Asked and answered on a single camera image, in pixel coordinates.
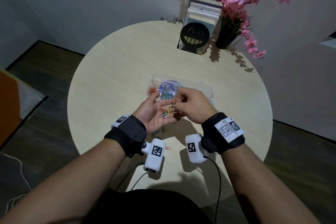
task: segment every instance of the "person's left hand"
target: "person's left hand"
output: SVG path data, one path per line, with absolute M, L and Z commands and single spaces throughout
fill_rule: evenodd
M 173 113 L 175 115 L 167 118 L 159 117 L 160 114 L 162 114 L 160 111 L 162 106 L 173 104 L 171 99 L 155 101 L 159 94 L 160 92 L 158 90 L 150 94 L 149 97 L 143 101 L 138 109 L 136 109 L 136 111 L 132 114 L 145 125 L 147 134 L 155 132 L 163 125 L 174 123 L 180 120 L 178 113 Z

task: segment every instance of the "wooden tabletop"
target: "wooden tabletop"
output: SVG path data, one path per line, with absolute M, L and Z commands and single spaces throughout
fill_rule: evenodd
M 143 22 L 122 28 L 97 43 L 78 66 L 68 96 L 69 127 L 74 143 L 83 154 L 110 130 L 125 113 L 133 113 L 146 99 L 153 73 L 191 81 L 203 81 L 213 89 L 217 110 L 233 117 L 245 131 L 246 143 L 264 160 L 271 142 L 272 109 L 266 88 L 249 60 L 236 50 L 218 50 L 214 41 L 202 56 L 176 48 L 182 24 Z M 198 124 L 183 119 L 170 125 L 160 137 L 171 150 L 164 153 L 159 173 L 142 167 L 124 181 L 122 190 L 167 189 L 180 192 L 200 207 L 216 202 L 219 179 L 210 161 L 191 164 L 185 137 L 203 133 Z M 233 194 L 219 155 L 213 155 L 222 172 L 221 198 Z M 115 188 L 138 162 L 139 155 L 126 158 L 110 186 Z

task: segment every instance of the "black cable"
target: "black cable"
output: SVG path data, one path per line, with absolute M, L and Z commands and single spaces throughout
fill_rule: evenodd
M 126 179 L 126 177 L 132 172 L 132 170 L 133 170 L 134 168 L 136 168 L 136 167 L 138 167 L 138 166 L 141 166 L 141 165 L 144 165 L 144 164 L 145 164 L 145 162 L 139 162 L 139 163 L 137 163 L 134 167 L 132 167 L 132 169 L 127 173 L 127 175 L 125 175 L 124 179 L 122 179 L 122 181 L 119 183 L 119 185 L 118 185 L 118 187 L 116 188 L 115 191 L 118 190 L 118 188 L 120 187 L 120 185 L 124 182 L 124 180 Z
M 215 164 L 216 168 L 217 168 L 217 171 L 218 171 L 218 175 L 219 175 L 219 194 L 218 194 L 218 200 L 217 200 L 217 205 L 216 205 L 216 212 L 215 212 L 215 224 L 217 223 L 217 210 L 218 210 L 218 205 L 219 205 L 219 199 L 220 199 L 220 190 L 221 190 L 221 187 L 222 187 L 222 179 L 220 177 L 220 171 L 219 171 L 219 167 L 217 166 L 216 162 L 213 161 L 211 158 L 208 158 L 206 156 L 203 156 L 204 158 L 207 158 L 208 160 L 211 160 L 212 163 Z

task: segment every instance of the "stack of books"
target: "stack of books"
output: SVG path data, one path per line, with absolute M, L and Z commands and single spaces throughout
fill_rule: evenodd
M 190 0 L 177 48 L 202 55 L 221 13 L 221 2 Z

